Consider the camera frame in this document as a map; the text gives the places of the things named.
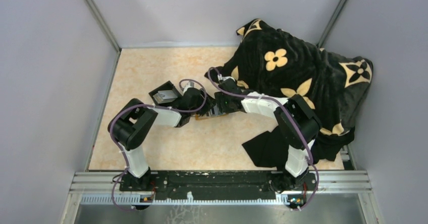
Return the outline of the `black plastic box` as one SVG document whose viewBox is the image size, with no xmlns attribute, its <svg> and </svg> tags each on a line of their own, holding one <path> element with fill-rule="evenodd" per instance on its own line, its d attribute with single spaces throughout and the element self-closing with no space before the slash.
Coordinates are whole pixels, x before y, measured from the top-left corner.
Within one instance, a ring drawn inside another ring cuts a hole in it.
<svg viewBox="0 0 428 224">
<path fill-rule="evenodd" d="M 182 98 L 182 94 L 171 81 L 167 81 L 150 91 L 148 95 L 154 104 L 159 106 L 170 106 L 174 101 Z"/>
</svg>

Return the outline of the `white card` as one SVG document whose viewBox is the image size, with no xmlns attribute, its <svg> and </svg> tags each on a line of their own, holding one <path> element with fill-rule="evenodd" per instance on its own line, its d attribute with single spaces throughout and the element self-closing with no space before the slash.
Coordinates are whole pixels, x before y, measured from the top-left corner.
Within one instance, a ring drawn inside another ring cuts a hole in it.
<svg viewBox="0 0 428 224">
<path fill-rule="evenodd" d="M 158 104 L 170 103 L 176 100 L 179 96 L 174 90 L 159 90 L 153 98 Z"/>
</svg>

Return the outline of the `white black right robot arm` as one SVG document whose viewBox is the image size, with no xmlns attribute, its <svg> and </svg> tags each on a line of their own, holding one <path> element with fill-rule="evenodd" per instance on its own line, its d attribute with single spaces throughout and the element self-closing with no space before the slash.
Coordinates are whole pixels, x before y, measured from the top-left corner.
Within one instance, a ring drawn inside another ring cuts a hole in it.
<svg viewBox="0 0 428 224">
<path fill-rule="evenodd" d="M 311 148 L 321 122 L 302 96 L 275 98 L 238 87 L 234 79 L 221 79 L 215 93 L 222 113 L 258 114 L 277 121 L 272 131 L 263 132 L 243 143 L 257 167 L 275 167 L 282 174 L 277 181 L 283 188 L 297 190 L 314 162 Z"/>
</svg>

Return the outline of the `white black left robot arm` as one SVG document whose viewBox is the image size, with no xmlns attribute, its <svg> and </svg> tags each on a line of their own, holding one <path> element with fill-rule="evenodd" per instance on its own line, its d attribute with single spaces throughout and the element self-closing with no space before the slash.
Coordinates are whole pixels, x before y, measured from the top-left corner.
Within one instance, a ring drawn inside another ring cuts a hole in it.
<svg viewBox="0 0 428 224">
<path fill-rule="evenodd" d="M 215 106 L 215 99 L 203 89 L 161 87 L 149 93 L 153 105 L 132 98 L 110 121 L 108 132 L 122 150 L 126 167 L 120 180 L 121 191 L 148 191 L 154 185 L 142 143 L 152 126 L 179 128 L 192 116 L 202 116 Z"/>
</svg>

